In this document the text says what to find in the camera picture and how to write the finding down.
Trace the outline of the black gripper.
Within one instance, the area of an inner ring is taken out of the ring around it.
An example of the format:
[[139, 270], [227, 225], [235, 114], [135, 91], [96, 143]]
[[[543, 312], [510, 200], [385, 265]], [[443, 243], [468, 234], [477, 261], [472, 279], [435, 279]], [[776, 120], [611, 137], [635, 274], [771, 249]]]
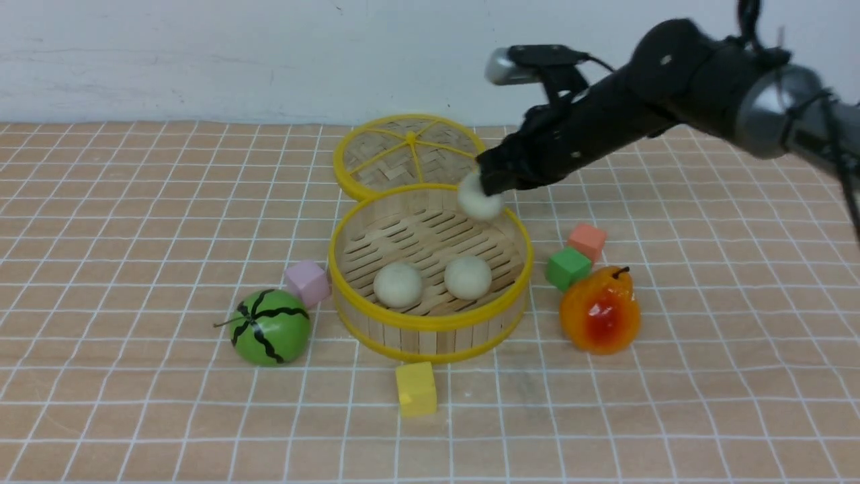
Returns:
[[555, 184], [614, 151], [672, 128], [678, 120], [639, 98], [622, 67], [568, 103], [565, 115], [538, 125], [526, 114], [512, 138], [476, 157], [485, 196]]

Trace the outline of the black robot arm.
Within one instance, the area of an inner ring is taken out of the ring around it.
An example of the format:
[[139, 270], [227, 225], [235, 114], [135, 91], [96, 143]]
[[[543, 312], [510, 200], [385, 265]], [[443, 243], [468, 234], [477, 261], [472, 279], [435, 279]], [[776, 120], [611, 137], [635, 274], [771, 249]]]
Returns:
[[691, 19], [651, 28], [632, 57], [590, 85], [589, 53], [515, 45], [492, 53], [494, 85], [541, 83], [548, 102], [480, 154], [486, 195], [558, 183], [621, 148], [686, 125], [758, 159], [793, 154], [858, 191], [858, 107], [835, 100], [819, 76], [771, 49], [776, 64], [732, 37], [707, 37]]

